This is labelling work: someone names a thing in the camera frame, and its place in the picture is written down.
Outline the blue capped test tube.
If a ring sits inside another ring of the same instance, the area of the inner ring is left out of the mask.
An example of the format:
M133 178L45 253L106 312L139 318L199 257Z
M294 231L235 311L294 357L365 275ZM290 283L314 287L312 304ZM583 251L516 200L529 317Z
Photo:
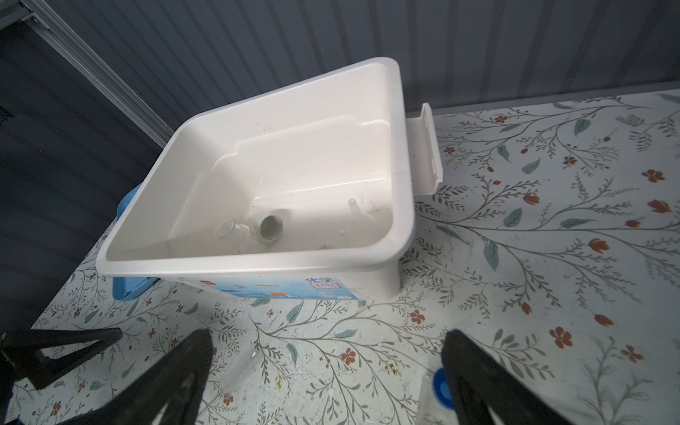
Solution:
M426 374L421 381L420 399L415 418L417 425L458 424L453 398L444 370Z

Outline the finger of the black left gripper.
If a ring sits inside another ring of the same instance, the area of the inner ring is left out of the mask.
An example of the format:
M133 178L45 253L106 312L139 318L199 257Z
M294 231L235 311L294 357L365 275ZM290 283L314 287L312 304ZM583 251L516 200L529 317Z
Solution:
M1 389L27 379L37 390L104 352L122 338L119 328L12 330L1 335Z

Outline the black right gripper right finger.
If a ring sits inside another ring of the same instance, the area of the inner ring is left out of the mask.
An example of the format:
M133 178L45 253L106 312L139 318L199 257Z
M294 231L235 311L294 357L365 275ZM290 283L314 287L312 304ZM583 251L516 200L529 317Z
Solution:
M568 420L510 375L458 329L446 334L444 375L460 424L567 424Z

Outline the white plastic storage bin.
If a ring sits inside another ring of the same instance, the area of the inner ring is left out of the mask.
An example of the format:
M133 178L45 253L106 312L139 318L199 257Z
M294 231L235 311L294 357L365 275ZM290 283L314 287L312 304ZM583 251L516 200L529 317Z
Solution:
M400 292L415 200L443 180L431 108L407 117L398 62L370 58L187 120L97 270L248 299L385 301ZM371 200L377 220L352 221L350 198ZM269 214L284 230L263 244ZM218 239L226 219L256 239Z

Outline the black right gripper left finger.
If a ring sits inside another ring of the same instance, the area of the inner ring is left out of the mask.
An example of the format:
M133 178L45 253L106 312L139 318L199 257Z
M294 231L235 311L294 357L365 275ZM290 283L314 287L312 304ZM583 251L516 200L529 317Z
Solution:
M208 329L186 336L174 349L105 406L67 424L193 424L213 360Z

